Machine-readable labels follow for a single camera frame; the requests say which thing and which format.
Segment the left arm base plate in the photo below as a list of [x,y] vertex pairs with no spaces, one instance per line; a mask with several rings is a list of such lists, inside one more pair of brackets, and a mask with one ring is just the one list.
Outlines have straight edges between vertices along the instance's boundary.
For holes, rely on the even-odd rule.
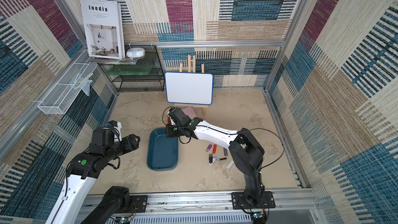
[[148,195],[130,195],[126,213],[144,213],[146,211]]

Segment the teal plastic storage box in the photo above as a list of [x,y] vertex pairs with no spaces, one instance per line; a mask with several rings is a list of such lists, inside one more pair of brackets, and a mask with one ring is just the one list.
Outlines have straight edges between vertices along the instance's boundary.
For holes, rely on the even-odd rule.
[[147,167],[153,171],[168,171],[178,164],[178,138],[168,138],[166,128],[154,129],[149,136]]

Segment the white usb flash drive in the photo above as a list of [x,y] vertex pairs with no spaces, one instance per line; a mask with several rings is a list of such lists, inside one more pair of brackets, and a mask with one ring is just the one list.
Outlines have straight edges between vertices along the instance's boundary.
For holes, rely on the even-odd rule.
[[228,171],[231,170],[231,168],[233,167],[233,165],[234,165],[234,161],[230,161],[229,164],[227,165],[226,169],[227,169]]

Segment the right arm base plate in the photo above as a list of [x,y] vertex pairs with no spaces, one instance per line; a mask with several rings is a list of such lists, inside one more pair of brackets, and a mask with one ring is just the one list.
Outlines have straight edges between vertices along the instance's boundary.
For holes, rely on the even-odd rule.
[[249,196],[245,192],[232,192],[232,205],[233,209],[263,209],[263,208],[275,208],[276,204],[274,196],[271,191],[265,191],[260,193],[259,198]]

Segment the red usb flash drive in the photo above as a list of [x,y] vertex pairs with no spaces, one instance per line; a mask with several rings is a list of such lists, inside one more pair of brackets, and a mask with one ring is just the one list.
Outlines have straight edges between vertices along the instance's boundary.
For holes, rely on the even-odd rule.
[[213,149],[212,149],[212,154],[215,154],[216,151],[217,151],[217,145],[214,145],[214,146],[213,146]]

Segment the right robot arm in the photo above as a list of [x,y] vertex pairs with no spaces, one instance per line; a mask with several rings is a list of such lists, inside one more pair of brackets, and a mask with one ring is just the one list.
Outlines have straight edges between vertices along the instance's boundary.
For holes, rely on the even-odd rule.
[[264,149],[246,128],[227,130],[205,120],[190,118],[179,107],[171,107],[167,113],[171,123],[166,125],[167,137],[185,136],[188,139],[209,141],[229,150],[235,166],[244,174],[243,199],[249,208],[269,206],[261,178]]

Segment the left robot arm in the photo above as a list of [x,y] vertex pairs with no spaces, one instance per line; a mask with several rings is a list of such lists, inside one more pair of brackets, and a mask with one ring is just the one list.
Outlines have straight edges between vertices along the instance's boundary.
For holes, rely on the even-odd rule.
[[[73,224],[86,196],[106,167],[120,167],[112,161],[139,148],[140,137],[130,134],[122,137],[122,125],[109,121],[95,129],[89,147],[76,155],[66,168],[65,182],[53,207],[48,224]],[[100,204],[83,220],[84,224],[104,224],[113,214],[131,207],[130,192],[121,186],[112,186]]]

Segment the purple usb flash drive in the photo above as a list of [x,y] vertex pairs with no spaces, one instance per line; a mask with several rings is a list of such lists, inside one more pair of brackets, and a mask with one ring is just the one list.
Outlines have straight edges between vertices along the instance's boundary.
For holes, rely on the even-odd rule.
[[212,144],[209,144],[209,145],[207,146],[207,148],[206,148],[206,152],[209,152],[211,148],[212,148]]

